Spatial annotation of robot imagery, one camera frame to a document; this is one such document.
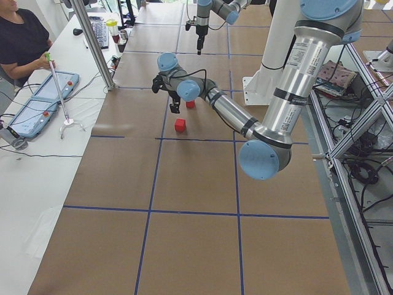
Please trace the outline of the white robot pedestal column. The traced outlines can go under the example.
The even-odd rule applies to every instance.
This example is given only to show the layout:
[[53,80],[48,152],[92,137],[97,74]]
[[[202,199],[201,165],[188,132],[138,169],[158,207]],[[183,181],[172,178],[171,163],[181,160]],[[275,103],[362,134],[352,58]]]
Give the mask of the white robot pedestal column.
[[270,104],[286,64],[299,16],[299,0],[276,1],[260,69],[252,77],[243,78],[246,105]]

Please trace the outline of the small metal cup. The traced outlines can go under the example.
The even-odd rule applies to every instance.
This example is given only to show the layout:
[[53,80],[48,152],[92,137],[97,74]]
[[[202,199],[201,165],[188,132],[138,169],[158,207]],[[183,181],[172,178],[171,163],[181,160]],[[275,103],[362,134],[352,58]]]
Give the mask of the small metal cup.
[[119,31],[120,39],[121,40],[127,40],[128,39],[128,33],[125,29],[122,29]]

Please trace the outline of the blue teach pendant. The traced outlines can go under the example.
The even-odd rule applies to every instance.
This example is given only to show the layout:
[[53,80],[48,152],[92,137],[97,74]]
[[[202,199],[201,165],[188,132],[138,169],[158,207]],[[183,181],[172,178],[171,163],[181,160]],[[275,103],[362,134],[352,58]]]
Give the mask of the blue teach pendant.
[[20,136],[34,138],[40,134],[57,109],[57,101],[29,99],[13,117],[9,125]]
[[[63,99],[67,98],[79,82],[79,75],[64,71],[55,71]],[[49,74],[39,88],[31,96],[34,100],[54,102],[60,101],[53,75]]]

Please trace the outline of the yellow lid cup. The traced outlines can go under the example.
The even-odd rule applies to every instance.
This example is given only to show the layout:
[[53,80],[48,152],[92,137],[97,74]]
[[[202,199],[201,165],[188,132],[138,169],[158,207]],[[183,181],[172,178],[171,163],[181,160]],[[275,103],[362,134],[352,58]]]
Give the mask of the yellow lid cup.
[[113,18],[106,20],[106,26],[112,36],[114,43],[117,44],[120,40],[117,20]]

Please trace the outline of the red block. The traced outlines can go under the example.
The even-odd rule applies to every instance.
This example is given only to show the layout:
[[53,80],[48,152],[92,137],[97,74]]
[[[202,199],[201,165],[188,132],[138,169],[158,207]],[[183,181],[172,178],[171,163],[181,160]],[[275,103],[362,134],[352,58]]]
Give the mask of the red block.
[[186,120],[182,118],[177,118],[174,123],[174,129],[178,133],[182,133],[186,130]]
[[186,101],[186,102],[185,102],[185,104],[186,104],[186,107],[187,107],[187,108],[189,108],[189,109],[193,109],[193,108],[195,108],[195,107],[196,107],[195,100],[192,100],[192,101]]

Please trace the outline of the black keyboard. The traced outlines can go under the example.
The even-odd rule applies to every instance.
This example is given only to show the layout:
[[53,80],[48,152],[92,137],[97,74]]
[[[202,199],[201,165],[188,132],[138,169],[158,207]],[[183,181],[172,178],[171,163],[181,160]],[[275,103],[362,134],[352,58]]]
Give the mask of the black keyboard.
[[92,21],[91,26],[101,49],[109,48],[109,32],[104,21]]

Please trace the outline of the aluminium frame post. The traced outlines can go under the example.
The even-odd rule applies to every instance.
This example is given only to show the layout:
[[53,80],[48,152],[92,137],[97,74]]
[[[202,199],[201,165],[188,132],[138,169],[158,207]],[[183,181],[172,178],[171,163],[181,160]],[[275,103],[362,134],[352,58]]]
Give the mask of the aluminium frame post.
[[74,9],[82,30],[84,31],[85,38],[99,73],[103,78],[107,90],[110,91],[115,87],[115,84],[107,67],[107,62],[105,61],[101,48],[98,44],[96,35],[91,26],[88,14],[85,10],[85,4],[82,0],[70,0],[70,3]]

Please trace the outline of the reacher grabber stick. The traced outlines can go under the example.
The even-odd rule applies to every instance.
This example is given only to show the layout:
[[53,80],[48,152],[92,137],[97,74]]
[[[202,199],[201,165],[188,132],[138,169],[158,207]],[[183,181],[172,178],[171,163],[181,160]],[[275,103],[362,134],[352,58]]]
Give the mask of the reacher grabber stick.
[[67,128],[72,127],[73,125],[78,125],[80,127],[80,129],[85,132],[86,129],[85,129],[85,127],[84,127],[84,125],[83,125],[83,123],[81,121],[74,120],[74,119],[70,118],[68,110],[66,109],[66,106],[64,104],[62,90],[60,89],[60,84],[59,84],[57,73],[55,71],[55,67],[53,65],[53,61],[51,60],[50,54],[48,52],[46,52],[44,55],[45,55],[49,65],[50,65],[50,69],[51,69],[51,72],[52,72],[52,77],[53,77],[53,80],[54,80],[54,83],[55,83],[55,86],[56,86],[56,90],[58,92],[58,96],[59,96],[59,99],[60,99],[60,103],[61,103],[62,110],[63,110],[63,113],[64,113],[64,118],[65,118],[65,121],[64,121],[62,127],[60,128],[60,139],[61,140],[64,139],[64,131]]

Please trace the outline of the stack of magazines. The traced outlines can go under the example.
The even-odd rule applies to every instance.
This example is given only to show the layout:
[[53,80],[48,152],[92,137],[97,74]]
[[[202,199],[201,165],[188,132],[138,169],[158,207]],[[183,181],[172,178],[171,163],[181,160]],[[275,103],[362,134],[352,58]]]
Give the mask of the stack of magazines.
[[355,71],[345,68],[341,62],[329,60],[319,71],[314,89],[339,97],[344,95],[356,76]]

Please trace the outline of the brown paper table cover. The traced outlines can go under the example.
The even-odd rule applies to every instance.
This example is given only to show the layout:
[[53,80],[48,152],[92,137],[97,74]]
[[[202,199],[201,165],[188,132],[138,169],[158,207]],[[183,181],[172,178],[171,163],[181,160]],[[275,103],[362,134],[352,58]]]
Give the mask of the brown paper table cover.
[[290,164],[268,181],[241,170],[243,139],[203,100],[152,93],[160,52],[206,69],[238,103],[270,25],[250,6],[196,54],[195,7],[143,8],[104,100],[30,294],[349,294],[302,121]]

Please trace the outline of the person in black shirt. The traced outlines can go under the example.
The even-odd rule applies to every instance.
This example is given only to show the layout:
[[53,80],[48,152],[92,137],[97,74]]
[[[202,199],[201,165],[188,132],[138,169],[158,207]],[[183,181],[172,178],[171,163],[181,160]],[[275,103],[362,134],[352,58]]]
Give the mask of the person in black shirt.
[[11,82],[21,87],[35,70],[50,69],[45,54],[52,44],[32,11],[1,1],[1,69]]

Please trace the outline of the black computer mouse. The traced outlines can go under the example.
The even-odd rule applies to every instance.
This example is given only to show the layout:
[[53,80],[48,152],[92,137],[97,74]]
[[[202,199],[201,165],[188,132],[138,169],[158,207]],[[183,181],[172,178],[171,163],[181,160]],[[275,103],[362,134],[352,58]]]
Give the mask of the black computer mouse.
[[83,30],[81,28],[74,28],[72,31],[73,35],[79,36],[83,33]]

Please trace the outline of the blue teach pendant upper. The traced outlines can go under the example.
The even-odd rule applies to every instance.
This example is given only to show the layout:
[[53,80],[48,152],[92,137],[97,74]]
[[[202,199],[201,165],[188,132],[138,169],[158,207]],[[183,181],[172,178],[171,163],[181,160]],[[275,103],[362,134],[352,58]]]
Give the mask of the blue teach pendant upper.
[[[55,71],[63,99],[67,98],[79,82],[79,75],[64,71]],[[39,88],[31,96],[34,100],[54,102],[60,101],[53,75],[49,74]]]

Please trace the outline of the blue teach pendant lower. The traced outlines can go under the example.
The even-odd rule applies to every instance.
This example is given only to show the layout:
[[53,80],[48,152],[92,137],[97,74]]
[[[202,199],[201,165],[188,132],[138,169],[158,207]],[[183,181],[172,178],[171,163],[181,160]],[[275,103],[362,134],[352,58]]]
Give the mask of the blue teach pendant lower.
[[29,99],[13,117],[9,125],[20,136],[34,138],[40,134],[57,109],[57,101]]

